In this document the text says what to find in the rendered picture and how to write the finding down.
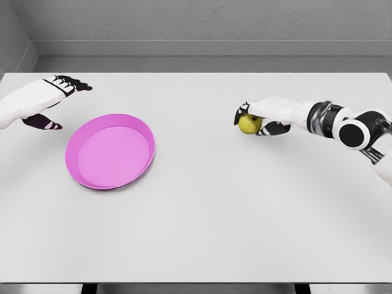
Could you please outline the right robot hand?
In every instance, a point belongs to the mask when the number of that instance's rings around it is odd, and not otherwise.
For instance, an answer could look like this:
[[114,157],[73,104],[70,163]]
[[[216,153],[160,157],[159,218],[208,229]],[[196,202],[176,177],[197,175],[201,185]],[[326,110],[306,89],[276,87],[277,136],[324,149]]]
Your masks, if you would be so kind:
[[262,128],[255,134],[257,136],[277,136],[290,131],[291,122],[288,121],[288,112],[282,106],[282,99],[269,97],[262,100],[250,100],[237,109],[234,125],[238,125],[241,115],[249,114],[263,118]]

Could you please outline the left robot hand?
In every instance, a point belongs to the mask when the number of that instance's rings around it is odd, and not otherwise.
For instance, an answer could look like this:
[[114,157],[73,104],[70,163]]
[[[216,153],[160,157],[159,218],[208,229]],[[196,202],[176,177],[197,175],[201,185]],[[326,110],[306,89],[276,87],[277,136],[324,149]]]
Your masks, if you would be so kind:
[[61,130],[62,125],[47,118],[42,112],[76,92],[90,90],[92,86],[80,80],[67,75],[54,75],[36,80],[12,94],[21,102],[18,116],[25,125],[40,130]]

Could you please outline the yellow-green apple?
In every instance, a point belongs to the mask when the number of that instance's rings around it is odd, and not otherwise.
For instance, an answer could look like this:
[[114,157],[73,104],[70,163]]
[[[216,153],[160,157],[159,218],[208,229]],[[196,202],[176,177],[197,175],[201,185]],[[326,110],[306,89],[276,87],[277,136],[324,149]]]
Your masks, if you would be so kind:
[[262,124],[263,118],[249,114],[241,115],[238,121],[238,127],[244,134],[256,134],[262,128]]

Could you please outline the pink round plate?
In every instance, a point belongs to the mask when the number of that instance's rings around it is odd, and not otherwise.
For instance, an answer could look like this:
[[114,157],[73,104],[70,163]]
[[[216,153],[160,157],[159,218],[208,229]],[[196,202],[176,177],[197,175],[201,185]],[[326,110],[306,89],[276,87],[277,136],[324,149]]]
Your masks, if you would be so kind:
[[96,117],[71,136],[65,150],[67,171],[92,189],[114,189],[139,178],[156,150],[151,128],[126,114]]

